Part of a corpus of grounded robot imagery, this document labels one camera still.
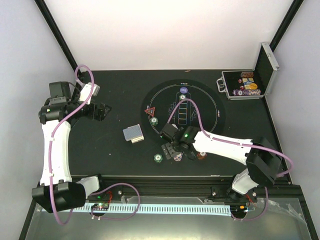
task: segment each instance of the case lid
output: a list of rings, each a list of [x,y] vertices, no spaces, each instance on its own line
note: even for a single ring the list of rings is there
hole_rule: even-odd
[[[279,64],[269,44],[263,42],[254,69],[254,75],[259,78],[263,94],[268,94],[271,91],[271,86],[276,76],[275,73],[279,69]]]

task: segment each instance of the gray wall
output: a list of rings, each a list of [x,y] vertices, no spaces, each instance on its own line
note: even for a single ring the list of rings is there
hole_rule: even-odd
[[[301,185],[320,235],[320,1],[305,0],[275,51],[281,67],[270,111],[284,153],[295,163],[292,180]]]
[[[73,71],[33,0],[0,1],[0,239],[19,238],[43,169],[38,111]]]

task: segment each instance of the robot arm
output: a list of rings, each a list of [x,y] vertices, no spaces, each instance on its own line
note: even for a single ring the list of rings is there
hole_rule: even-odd
[[[233,176],[233,182],[229,191],[229,197],[237,201],[239,196],[246,194],[252,188],[262,185],[273,186],[281,164],[281,159],[275,154],[257,150],[246,145],[260,145],[274,149],[265,139],[237,139],[216,135],[206,131],[205,135],[200,128],[189,126],[186,129],[176,128],[167,123],[160,136],[172,144],[173,149],[178,153],[183,153],[188,158],[195,160],[197,153],[211,153],[226,158],[233,159],[245,166],[243,172]],[[215,139],[239,143],[230,144]]]
[[[39,112],[44,135],[44,164],[39,186],[32,189],[32,198],[49,213],[53,212],[49,194],[50,176],[52,176],[57,211],[82,207],[86,198],[100,188],[97,175],[82,178],[78,182],[72,182],[68,161],[68,140],[71,121],[78,120],[80,117],[102,121],[111,111],[111,107],[103,103],[95,104],[90,99],[79,112],[62,123],[57,129],[53,141],[51,138],[51,134],[59,122],[88,97],[91,87],[90,83],[86,84],[81,90],[78,100],[72,101],[69,83],[50,83],[51,98],[46,101]],[[99,86],[95,84],[93,96],[96,96],[98,91]],[[52,175],[49,172],[50,141],[52,141]]]

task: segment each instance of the pink cable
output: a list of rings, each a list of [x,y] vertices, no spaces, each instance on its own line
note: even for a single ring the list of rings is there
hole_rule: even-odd
[[[75,76],[77,77],[77,72],[79,70],[79,68],[86,68],[89,72],[90,78],[91,78],[91,89],[90,89],[90,93],[88,95],[88,97],[86,98],[86,100],[81,103],[80,106],[78,106],[74,111],[72,111],[70,114],[68,114],[65,118],[63,118],[58,125],[54,128],[54,130],[51,133],[51,137],[54,138],[56,131],[58,130],[58,128],[61,126],[61,124],[63,124],[65,121],[67,121],[69,118],[71,118],[76,112],[78,112],[80,109],[82,109],[87,102],[89,101],[89,99],[91,98],[93,92],[94,92],[94,85],[95,85],[95,80],[94,80],[94,75],[92,73],[92,71],[90,70],[89,67],[87,67],[86,65],[79,65],[77,66],[77,68],[75,69]],[[48,159],[48,165],[49,165],[49,172],[50,174],[52,174],[52,160],[51,160],[51,153],[52,153],[52,142],[53,140],[50,140],[49,142],[49,159]],[[58,216],[58,212],[57,212],[57,208],[56,208],[56,204],[55,204],[55,197],[54,197],[54,183],[53,183],[53,177],[50,176],[50,185],[49,185],[49,192],[50,192],[50,202],[51,202],[51,207],[52,207],[52,211],[55,217],[55,220],[57,221],[58,224],[60,225],[65,225],[69,222],[71,215],[72,215],[72,211],[73,209],[70,210],[69,216],[67,218],[67,220],[65,222],[62,222]]]
[[[111,185],[111,186],[108,186],[107,188],[105,188],[105,189],[103,189],[103,190],[101,190],[101,191],[99,191],[99,192],[91,193],[90,196],[102,194],[102,193],[104,193],[105,191],[108,191],[109,189],[111,189],[111,188],[113,188],[113,187],[121,186],[121,185],[128,186],[128,187],[132,188],[132,189],[136,192],[136,195],[137,195],[137,197],[138,197],[138,205],[136,206],[134,212],[131,213],[129,216],[122,217],[122,218],[112,218],[112,217],[101,216],[100,219],[123,221],[123,220],[127,220],[127,219],[133,217],[133,216],[138,212],[139,207],[140,207],[140,201],[141,201],[141,199],[140,199],[140,194],[139,194],[138,190],[137,190],[134,186],[132,186],[131,184],[129,184],[129,183],[124,183],[124,182],[115,183],[115,184],[113,184],[113,185]],[[93,214],[94,210],[95,210],[95,209],[92,209],[92,210],[91,210],[91,216],[92,216],[93,218],[95,218],[95,217],[96,217],[96,218],[99,218],[99,217],[97,217],[97,216],[94,216],[94,214]]]
[[[170,123],[170,120],[172,119],[173,115],[175,114],[178,106],[179,106],[181,103],[185,102],[185,101],[189,101],[189,102],[191,102],[191,103],[193,104],[193,106],[194,106],[194,108],[195,108],[195,110],[196,110],[196,113],[197,113],[197,115],[198,115],[198,121],[199,121],[200,129],[201,129],[201,131],[203,132],[203,134],[204,134],[206,137],[210,138],[210,135],[205,131],[205,129],[204,129],[203,125],[202,125],[199,108],[197,107],[196,103],[195,103],[193,100],[189,99],[189,98],[186,98],[186,99],[184,99],[184,100],[181,100],[177,105],[175,105],[174,109],[172,110],[172,112],[171,112],[171,114],[170,114],[170,117],[169,117],[167,123],[168,123],[168,124]],[[278,156],[286,159],[286,160],[290,163],[290,167],[289,167],[288,170],[278,173],[278,174],[277,174],[277,177],[282,177],[283,175],[291,172],[292,169],[294,168],[294,162],[293,162],[288,156],[286,156],[286,155],[284,155],[282,152],[276,151],[276,150],[274,150],[274,149],[271,149],[271,148],[268,148],[268,147],[264,147],[264,146],[251,145],[251,144],[242,144],[242,145],[240,145],[239,142],[223,140],[223,139],[216,138],[216,137],[213,137],[212,139],[213,139],[213,140],[216,140],[216,141],[219,141],[219,142],[223,142],[223,143],[227,143],[227,144],[233,144],[233,145],[237,145],[237,146],[241,146],[241,147],[249,147],[249,148],[253,148],[253,149],[264,150],[264,151],[267,151],[267,152],[276,154],[276,155],[278,155]]]

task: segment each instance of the black table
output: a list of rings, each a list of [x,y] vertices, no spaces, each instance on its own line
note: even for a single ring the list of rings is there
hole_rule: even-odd
[[[94,71],[93,74],[95,83],[100,86],[95,101],[111,106],[112,111],[104,121],[83,117],[72,128],[69,168],[73,177],[98,173],[140,177],[233,176],[244,170],[245,166],[240,163],[213,154],[204,160],[192,161],[183,157],[182,161],[174,161],[163,157],[161,163],[154,161],[155,154],[164,155],[161,144],[165,141],[157,138],[150,124],[145,124],[148,115],[143,111],[143,101],[154,87],[176,79],[198,81],[214,92],[213,97],[224,108],[225,119],[224,127],[213,132],[240,139],[263,136],[279,147],[265,100],[228,100],[217,90],[216,80],[221,77],[221,70]],[[132,144],[125,140],[123,129],[136,124],[141,125],[144,140]]]

